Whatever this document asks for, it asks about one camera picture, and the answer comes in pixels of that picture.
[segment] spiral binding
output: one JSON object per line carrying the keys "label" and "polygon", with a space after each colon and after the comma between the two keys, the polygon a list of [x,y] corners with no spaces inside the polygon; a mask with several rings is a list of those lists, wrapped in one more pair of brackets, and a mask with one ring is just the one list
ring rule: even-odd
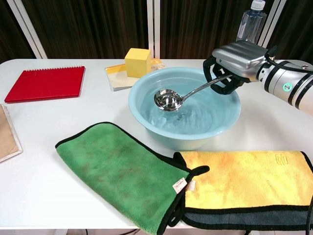
{"label": "spiral binding", "polygon": [[25,71],[61,70],[61,69],[81,68],[81,67],[83,67],[83,65],[77,65],[77,66],[63,66],[63,67],[50,68],[50,69],[34,69],[34,70],[25,70]]}

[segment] yellow block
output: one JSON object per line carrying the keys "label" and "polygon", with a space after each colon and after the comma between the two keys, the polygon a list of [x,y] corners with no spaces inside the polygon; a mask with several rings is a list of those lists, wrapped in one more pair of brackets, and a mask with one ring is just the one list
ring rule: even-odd
{"label": "yellow block", "polygon": [[128,77],[141,78],[151,71],[151,52],[148,49],[131,48],[125,56]]}

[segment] book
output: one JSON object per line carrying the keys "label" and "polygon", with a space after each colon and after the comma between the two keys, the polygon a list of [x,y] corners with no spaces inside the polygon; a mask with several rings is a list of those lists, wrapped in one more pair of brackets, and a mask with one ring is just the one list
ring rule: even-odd
{"label": "book", "polygon": [[80,95],[84,66],[24,70],[5,98],[5,102],[23,102]]}
{"label": "book", "polygon": [[0,162],[23,152],[9,113],[2,104],[0,104],[0,140]]}
{"label": "book", "polygon": [[[165,66],[162,64],[161,60],[151,60],[151,71],[160,70],[164,67]],[[109,79],[111,90],[114,92],[130,88],[136,81],[138,81],[138,79],[140,79],[136,77],[128,77],[125,64],[107,67],[105,70]]]}

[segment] stainless steel ladle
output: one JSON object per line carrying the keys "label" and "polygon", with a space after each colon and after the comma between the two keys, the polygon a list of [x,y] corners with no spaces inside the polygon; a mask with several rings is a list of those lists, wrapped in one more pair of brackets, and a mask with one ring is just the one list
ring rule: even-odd
{"label": "stainless steel ladle", "polygon": [[194,89],[193,91],[189,92],[185,96],[180,96],[177,92],[170,90],[170,89],[160,90],[155,93],[155,97],[154,97],[155,103],[162,110],[165,110],[168,112],[176,111],[182,106],[183,102],[185,102],[185,100],[188,99],[193,94],[203,90],[204,88],[207,88],[213,85],[214,83],[222,81],[223,79],[226,79],[230,76],[231,74],[223,74],[209,81],[208,83],[205,83],[204,85]]}

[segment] green towel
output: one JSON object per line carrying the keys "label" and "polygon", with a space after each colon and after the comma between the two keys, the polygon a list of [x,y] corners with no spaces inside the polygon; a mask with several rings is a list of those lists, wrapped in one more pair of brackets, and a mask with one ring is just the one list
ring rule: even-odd
{"label": "green towel", "polygon": [[205,173],[166,158],[118,126],[102,122],[60,141],[56,150],[69,168],[139,228],[163,234],[183,196],[173,185]]}

